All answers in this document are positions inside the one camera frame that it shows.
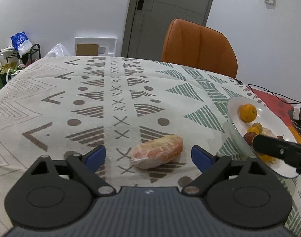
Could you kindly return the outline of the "large orange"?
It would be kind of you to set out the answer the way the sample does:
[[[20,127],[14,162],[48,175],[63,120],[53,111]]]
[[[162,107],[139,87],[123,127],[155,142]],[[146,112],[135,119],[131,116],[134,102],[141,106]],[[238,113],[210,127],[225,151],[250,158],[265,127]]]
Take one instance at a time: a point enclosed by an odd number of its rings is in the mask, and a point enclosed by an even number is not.
[[[277,158],[269,156],[269,155],[265,155],[263,153],[257,153],[258,157],[264,162],[264,163],[271,163],[271,164],[275,164],[277,163]]]
[[[257,108],[250,103],[240,106],[238,112],[240,119],[246,123],[253,122],[258,115]]]

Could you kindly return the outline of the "pomelo segment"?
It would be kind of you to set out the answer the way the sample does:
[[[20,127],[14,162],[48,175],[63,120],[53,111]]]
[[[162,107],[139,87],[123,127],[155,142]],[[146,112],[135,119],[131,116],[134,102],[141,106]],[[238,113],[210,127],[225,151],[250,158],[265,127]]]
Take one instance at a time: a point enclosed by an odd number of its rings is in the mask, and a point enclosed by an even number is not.
[[[142,143],[131,149],[129,155],[135,167],[147,170],[173,161],[182,152],[183,139],[171,134]]]
[[[261,134],[267,137],[277,138],[277,136],[269,128],[263,127]]]

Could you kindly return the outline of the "green kiwi fruit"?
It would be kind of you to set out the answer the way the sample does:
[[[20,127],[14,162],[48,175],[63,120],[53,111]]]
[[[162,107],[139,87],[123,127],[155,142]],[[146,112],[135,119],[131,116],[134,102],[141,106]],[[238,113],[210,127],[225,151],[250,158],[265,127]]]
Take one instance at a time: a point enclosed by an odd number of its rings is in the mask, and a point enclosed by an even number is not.
[[[261,125],[261,123],[256,122],[256,123],[254,123],[252,126],[253,126],[253,127],[256,127],[256,128],[258,129],[258,132],[259,132],[259,133],[262,133],[262,132],[263,132],[263,126]]]

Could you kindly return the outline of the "small mandarin orange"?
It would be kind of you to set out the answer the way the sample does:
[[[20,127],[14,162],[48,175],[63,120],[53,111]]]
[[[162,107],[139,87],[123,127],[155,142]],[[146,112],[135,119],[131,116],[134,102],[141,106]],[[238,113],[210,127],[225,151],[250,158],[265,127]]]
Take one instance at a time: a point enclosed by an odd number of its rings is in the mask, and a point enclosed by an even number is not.
[[[258,128],[256,126],[249,127],[247,132],[248,133],[255,133],[256,135],[258,135],[260,133],[260,131],[258,130]]]

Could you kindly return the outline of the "small red apple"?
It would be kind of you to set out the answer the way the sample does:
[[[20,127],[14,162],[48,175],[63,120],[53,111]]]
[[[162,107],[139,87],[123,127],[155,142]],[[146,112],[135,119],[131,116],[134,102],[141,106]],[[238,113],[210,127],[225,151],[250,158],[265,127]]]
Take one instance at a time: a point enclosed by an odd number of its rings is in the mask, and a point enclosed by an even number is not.
[[[254,137],[257,136],[257,133],[256,132],[248,132],[246,133],[243,138],[245,140],[245,142],[251,146],[252,145],[252,142],[253,142],[253,139]]]

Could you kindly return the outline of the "white power adapter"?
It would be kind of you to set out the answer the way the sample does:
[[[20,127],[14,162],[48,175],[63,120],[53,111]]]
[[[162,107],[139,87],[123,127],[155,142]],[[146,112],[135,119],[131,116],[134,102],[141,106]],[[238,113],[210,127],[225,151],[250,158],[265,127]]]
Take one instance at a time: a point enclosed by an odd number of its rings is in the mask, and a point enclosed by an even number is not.
[[[301,120],[301,105],[298,104],[293,108],[293,119]]]

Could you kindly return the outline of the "red orange mat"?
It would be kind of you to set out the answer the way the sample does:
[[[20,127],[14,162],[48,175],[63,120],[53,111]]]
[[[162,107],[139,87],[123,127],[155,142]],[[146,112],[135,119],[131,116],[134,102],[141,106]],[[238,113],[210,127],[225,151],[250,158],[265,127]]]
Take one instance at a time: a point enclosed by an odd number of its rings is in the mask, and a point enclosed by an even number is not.
[[[293,106],[288,104],[287,101],[283,98],[278,99],[273,94],[270,94],[266,91],[261,91],[256,89],[256,87],[248,87],[250,91],[255,93],[264,103],[265,105],[276,114],[289,128],[293,136],[295,137],[298,143],[301,143],[301,133],[298,128],[295,127],[291,120],[291,113],[289,113]]]

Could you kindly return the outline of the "white ceramic plate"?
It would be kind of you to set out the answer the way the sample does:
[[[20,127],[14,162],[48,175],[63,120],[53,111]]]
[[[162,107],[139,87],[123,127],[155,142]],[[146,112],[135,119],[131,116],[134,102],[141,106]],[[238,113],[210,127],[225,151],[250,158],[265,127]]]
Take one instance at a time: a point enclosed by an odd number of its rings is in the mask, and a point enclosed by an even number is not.
[[[284,122],[264,105],[246,97],[232,97],[227,102],[228,122],[230,135],[237,149],[246,157],[254,155],[253,149],[243,139],[252,123],[241,121],[239,108],[245,104],[252,104],[256,107],[257,118],[255,122],[260,123],[264,128],[268,128],[274,135],[281,135],[284,140],[296,143],[296,139],[284,124]]]

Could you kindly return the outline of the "green box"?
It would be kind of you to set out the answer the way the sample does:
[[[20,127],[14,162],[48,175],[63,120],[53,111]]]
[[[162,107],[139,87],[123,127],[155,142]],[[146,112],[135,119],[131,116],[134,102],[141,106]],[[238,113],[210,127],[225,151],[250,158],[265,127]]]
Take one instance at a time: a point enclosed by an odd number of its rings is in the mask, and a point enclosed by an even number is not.
[[[0,73],[0,89],[2,89],[5,84],[6,84],[6,74]]]

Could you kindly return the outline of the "white tote bag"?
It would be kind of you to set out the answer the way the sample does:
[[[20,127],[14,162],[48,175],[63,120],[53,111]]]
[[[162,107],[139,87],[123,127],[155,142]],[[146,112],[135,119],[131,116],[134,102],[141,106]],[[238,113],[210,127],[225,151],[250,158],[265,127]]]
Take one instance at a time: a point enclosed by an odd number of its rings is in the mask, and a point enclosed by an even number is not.
[[[21,67],[15,69],[8,69],[6,73],[6,83],[10,82],[15,76],[17,76],[22,71]]]

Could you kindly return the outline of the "clear plastic bag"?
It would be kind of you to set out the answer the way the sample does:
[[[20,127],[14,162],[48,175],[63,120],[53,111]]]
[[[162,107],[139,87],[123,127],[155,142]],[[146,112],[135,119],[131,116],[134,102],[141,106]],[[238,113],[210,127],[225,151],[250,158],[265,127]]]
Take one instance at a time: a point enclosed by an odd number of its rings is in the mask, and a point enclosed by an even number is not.
[[[46,55],[45,58],[49,57],[69,57],[70,54],[67,49],[61,43],[56,44]]]

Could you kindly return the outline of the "black metal rack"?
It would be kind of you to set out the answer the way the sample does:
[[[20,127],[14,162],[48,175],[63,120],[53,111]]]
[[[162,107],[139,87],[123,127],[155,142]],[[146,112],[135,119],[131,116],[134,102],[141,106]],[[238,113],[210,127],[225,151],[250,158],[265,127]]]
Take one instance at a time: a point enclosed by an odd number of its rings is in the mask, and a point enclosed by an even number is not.
[[[22,56],[13,47],[7,47],[0,50],[0,69],[10,63],[15,63],[17,65],[21,63],[25,67],[40,58],[41,47],[39,44],[33,44],[32,48]]]

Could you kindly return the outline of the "blue white plastic bag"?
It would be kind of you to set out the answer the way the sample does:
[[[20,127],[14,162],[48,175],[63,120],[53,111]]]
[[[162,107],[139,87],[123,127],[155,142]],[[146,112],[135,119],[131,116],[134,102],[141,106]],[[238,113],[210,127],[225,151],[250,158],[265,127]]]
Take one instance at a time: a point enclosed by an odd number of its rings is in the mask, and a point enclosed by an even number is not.
[[[32,42],[25,32],[19,32],[11,36],[12,47],[17,51],[20,57],[28,53],[32,48]]]

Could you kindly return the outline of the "orange leather chair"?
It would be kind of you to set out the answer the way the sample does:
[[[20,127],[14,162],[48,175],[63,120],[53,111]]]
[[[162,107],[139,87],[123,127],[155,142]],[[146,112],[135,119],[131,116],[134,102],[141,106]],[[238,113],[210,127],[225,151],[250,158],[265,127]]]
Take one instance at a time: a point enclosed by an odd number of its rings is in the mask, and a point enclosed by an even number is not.
[[[161,60],[232,78],[238,71],[236,55],[222,33],[183,19],[170,23]]]

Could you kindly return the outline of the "white foam packaging frame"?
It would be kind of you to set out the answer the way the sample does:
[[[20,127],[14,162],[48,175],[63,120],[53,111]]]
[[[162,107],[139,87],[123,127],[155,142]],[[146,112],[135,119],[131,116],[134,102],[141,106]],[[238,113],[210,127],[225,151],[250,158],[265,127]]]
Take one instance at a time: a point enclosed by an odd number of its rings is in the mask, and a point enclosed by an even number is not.
[[[75,37],[76,56],[115,56],[116,38]]]

